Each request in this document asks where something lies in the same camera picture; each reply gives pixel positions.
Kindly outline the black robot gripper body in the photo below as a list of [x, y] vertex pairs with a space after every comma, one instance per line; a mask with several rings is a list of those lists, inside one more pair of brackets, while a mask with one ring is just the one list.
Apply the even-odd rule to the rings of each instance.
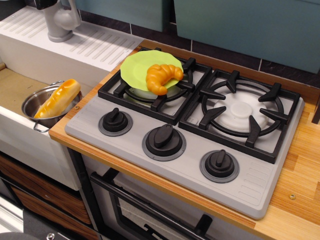
[[54, 6], [58, 0], [35, 0], [35, 6], [38, 10], [44, 10], [46, 8]]

